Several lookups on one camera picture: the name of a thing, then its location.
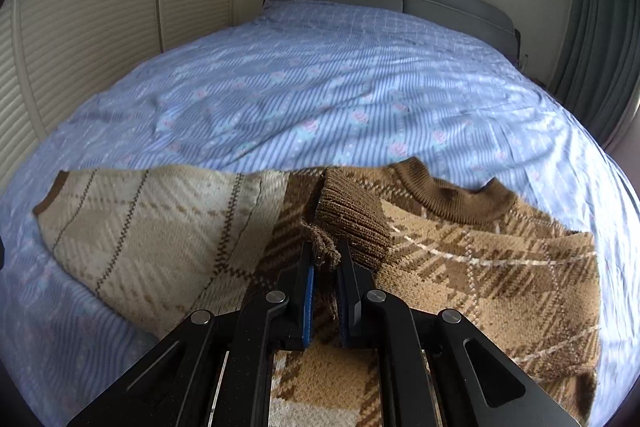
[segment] plaid sweater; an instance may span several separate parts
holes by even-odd
[[[60,264],[162,337],[186,314],[238,309],[316,243],[314,339],[278,352],[271,426],[382,423],[374,354],[340,349],[328,280],[337,239],[409,306],[456,308],[578,421],[595,390],[593,237],[492,180],[471,192],[416,158],[385,168],[233,174],[188,166],[60,172],[34,213]]]

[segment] curtain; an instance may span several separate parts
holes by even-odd
[[[548,90],[607,146],[635,116],[639,82],[640,0],[573,0]]]

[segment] metal bolt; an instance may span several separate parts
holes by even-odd
[[[284,292],[281,292],[280,290],[273,290],[270,291],[269,293],[267,293],[267,300],[270,303],[273,304],[278,304],[282,301],[284,301],[284,299],[286,299],[286,295],[284,295]]]
[[[367,292],[367,299],[371,302],[382,302],[386,299],[386,293],[382,290],[369,290]]]
[[[449,324],[458,324],[462,320],[462,315],[456,310],[448,309],[442,312],[442,320]]]
[[[191,314],[191,322],[202,326],[211,320],[211,314],[206,310],[198,310]]]

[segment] blue bedsheet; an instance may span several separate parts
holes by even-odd
[[[186,163],[255,171],[417,155],[475,188],[492,176],[596,237],[602,360],[591,425],[640,373],[640,220],[624,174],[488,45],[386,10],[272,4],[254,22],[137,67],[39,147],[0,199],[0,357],[47,427],[64,425],[154,340],[52,259],[32,207],[59,169]]]

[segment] sweater collar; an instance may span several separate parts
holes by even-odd
[[[420,204],[454,223],[490,223],[503,216],[517,199],[517,195],[496,178],[478,191],[466,190],[433,178],[427,167],[416,157],[395,163],[391,167]]]

